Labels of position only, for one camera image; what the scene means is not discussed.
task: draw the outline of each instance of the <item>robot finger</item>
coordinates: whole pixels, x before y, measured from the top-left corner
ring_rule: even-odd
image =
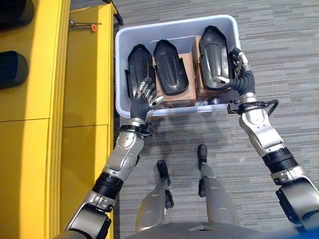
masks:
[[[152,83],[145,94],[145,98],[148,98],[150,96],[150,94],[154,91],[154,88],[155,88],[155,84]]]
[[[149,105],[151,108],[154,108],[155,106],[159,105],[163,101],[164,101],[164,96],[159,96],[159,97],[154,98],[151,101],[149,101]]]

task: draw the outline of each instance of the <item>brown cardboard box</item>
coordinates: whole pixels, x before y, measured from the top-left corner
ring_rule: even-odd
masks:
[[[165,108],[179,108],[194,106],[196,103],[196,89],[195,89],[195,75],[193,69],[192,53],[179,54],[180,58],[183,59],[185,71],[188,78],[188,88],[181,94],[176,96],[167,96],[163,93],[160,81],[156,74],[156,92],[157,96],[164,96],[165,100],[163,105]]]
[[[192,56],[193,56],[194,71],[195,71],[197,99],[199,101],[205,101],[211,98],[217,98],[220,94],[230,91],[230,88],[227,88],[221,91],[212,91],[204,87],[203,81],[201,78],[201,71],[200,71],[199,41],[200,41],[200,36],[197,36],[194,40],[194,44],[192,48]]]

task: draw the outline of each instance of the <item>yellow panel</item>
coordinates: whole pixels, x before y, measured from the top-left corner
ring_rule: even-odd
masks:
[[[62,121],[64,99],[64,77],[66,46],[69,22],[70,0],[60,0],[57,19],[58,30],[55,35],[54,75],[51,86],[50,121],[48,138],[48,159],[46,178],[45,238],[51,239],[60,231],[60,168]]]
[[[0,121],[49,118],[59,17],[69,5],[61,9],[62,0],[32,1],[35,15],[29,25],[0,32],[0,52],[15,50],[29,64],[21,86],[0,91]]]
[[[44,238],[48,121],[0,122],[1,238]]]
[[[97,32],[70,31],[67,46],[63,126],[109,124],[113,92],[112,4],[71,12],[78,22],[100,22]]]
[[[61,230],[82,202],[107,158],[108,126],[63,128]]]

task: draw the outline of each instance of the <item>plastic bin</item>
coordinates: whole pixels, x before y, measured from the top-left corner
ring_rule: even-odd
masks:
[[[156,23],[121,29],[115,38],[115,72],[116,72],[116,110],[126,118],[130,117],[132,100],[128,96],[125,70],[128,68],[128,56],[137,44],[144,44],[152,54],[156,43],[167,39],[173,43],[178,53],[191,52],[196,36],[201,36],[205,28],[214,25],[226,36],[228,51],[234,47],[240,48],[239,34],[236,20],[229,15],[207,16],[194,19]],[[187,114],[196,112],[211,112],[224,110],[229,96],[218,99],[214,105],[152,110],[149,117]]]

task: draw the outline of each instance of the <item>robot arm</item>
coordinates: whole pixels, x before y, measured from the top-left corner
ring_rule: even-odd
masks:
[[[239,68],[238,79],[214,77],[215,81],[232,87],[240,94],[240,102],[232,101],[228,112],[240,115],[240,126],[269,168],[275,184],[280,186],[276,195],[289,221],[296,224],[297,229],[311,229],[318,225],[319,192],[269,122],[269,115],[278,101],[259,102],[247,58],[239,49],[235,49],[232,56]],[[267,113],[264,108],[270,104],[274,106]]]
[[[131,119],[123,125],[116,146],[109,156],[102,173],[96,180],[65,231],[55,239],[104,239],[111,225],[106,213],[112,211],[123,183],[137,164],[144,137],[151,135],[150,124],[144,124],[147,112],[160,104],[164,97],[155,98],[154,84],[148,86],[145,78],[131,105]]]

